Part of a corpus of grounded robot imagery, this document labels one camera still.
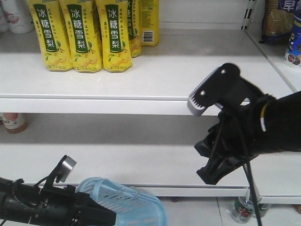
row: white label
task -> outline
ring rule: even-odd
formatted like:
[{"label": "white label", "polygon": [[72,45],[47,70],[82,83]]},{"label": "white label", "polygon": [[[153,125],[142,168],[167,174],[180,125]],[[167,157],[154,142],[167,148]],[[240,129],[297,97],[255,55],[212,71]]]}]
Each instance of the white label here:
[{"label": "white label", "polygon": [[26,122],[23,113],[0,113],[0,119],[7,129],[19,128]]},{"label": "white label", "polygon": [[154,31],[143,32],[143,42],[154,43]]}]

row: black cable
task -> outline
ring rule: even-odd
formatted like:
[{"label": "black cable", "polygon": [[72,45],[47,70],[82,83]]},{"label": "black cable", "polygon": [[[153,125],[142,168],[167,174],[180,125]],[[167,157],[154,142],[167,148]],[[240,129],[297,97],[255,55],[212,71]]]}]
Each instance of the black cable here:
[{"label": "black cable", "polygon": [[223,125],[224,125],[224,119],[221,119],[221,122],[219,123],[218,128],[217,128],[217,133],[216,133],[216,136],[215,136],[215,140],[214,140],[214,144],[213,144],[213,147],[212,147],[212,151],[210,153],[209,161],[211,159],[213,159],[212,156],[215,153],[215,150],[217,148],[217,144],[220,142]]},{"label": "black cable", "polygon": [[244,170],[245,170],[246,178],[250,185],[250,193],[251,193],[251,198],[252,198],[254,211],[255,211],[255,215],[256,215],[256,219],[257,219],[257,224],[258,224],[258,226],[262,226],[261,217],[259,214],[257,196],[256,196],[256,191],[255,191],[255,186],[254,186],[254,181],[253,181],[253,175],[252,175],[252,171],[251,171],[250,157],[249,157],[248,148],[247,148],[246,141],[245,141],[245,136],[242,132],[242,129],[240,127],[238,120],[235,117],[234,117],[234,119],[238,125],[238,132],[239,132],[239,136],[240,136],[240,140],[241,140],[241,144],[242,144],[242,149],[243,149],[245,157],[246,157],[246,169],[244,168]]},{"label": "black cable", "polygon": [[14,197],[24,206],[27,208],[35,208],[37,207],[37,204],[31,204],[26,198],[22,197],[22,195],[19,193],[19,185],[24,183],[23,179],[15,180],[13,183],[13,195]]},{"label": "black cable", "polygon": [[3,226],[5,224],[6,220],[3,220],[0,224],[0,226]]},{"label": "black cable", "polygon": [[38,186],[40,183],[42,183],[43,181],[47,180],[48,176],[47,177],[44,177],[43,179],[39,180],[35,185],[34,187]]}]

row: yellow drink carton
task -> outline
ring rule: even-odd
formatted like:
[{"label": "yellow drink carton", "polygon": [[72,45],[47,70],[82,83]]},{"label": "yellow drink carton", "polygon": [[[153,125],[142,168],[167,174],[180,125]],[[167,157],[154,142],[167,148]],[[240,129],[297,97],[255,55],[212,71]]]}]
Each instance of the yellow drink carton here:
[{"label": "yellow drink carton", "polygon": [[140,0],[128,0],[127,28],[132,57],[141,54]]},{"label": "yellow drink carton", "polygon": [[72,69],[63,14],[57,0],[27,0],[38,35],[41,53],[50,71]]},{"label": "yellow drink carton", "polygon": [[95,0],[59,0],[67,25],[73,68],[94,73],[102,69],[102,44]]},{"label": "yellow drink carton", "polygon": [[159,0],[141,0],[142,46],[159,43]]},{"label": "yellow drink carton", "polygon": [[127,0],[96,0],[103,38],[103,67],[122,72],[132,66],[127,32]]}]

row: green label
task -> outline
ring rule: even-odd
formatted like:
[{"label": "green label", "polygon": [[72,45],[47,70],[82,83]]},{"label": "green label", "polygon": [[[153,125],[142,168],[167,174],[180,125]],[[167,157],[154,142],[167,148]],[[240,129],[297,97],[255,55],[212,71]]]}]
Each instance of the green label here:
[{"label": "green label", "polygon": [[121,48],[120,32],[119,32],[118,5],[106,5],[105,9],[109,21],[111,52],[120,53],[122,52],[122,48]]},{"label": "green label", "polygon": [[133,28],[133,0],[128,0],[127,7],[127,30],[128,39],[135,39],[134,28]]},{"label": "green label", "polygon": [[85,37],[85,28],[83,24],[81,5],[71,4],[71,5],[67,5],[67,7],[69,10],[69,15],[73,26],[76,52],[88,53],[89,49]]},{"label": "green label", "polygon": [[39,18],[40,26],[42,28],[44,36],[46,50],[49,52],[56,52],[57,47],[51,30],[51,24],[49,22],[49,16],[46,6],[42,4],[34,4],[33,7],[36,10],[36,13]]}]

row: barcode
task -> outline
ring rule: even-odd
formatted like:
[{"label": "barcode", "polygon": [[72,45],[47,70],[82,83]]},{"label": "barcode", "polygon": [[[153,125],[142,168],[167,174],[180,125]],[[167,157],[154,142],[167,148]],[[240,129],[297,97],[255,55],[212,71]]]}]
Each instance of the barcode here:
[{"label": "barcode", "polygon": [[154,42],[154,32],[153,31],[146,31],[143,32],[143,42]]}]

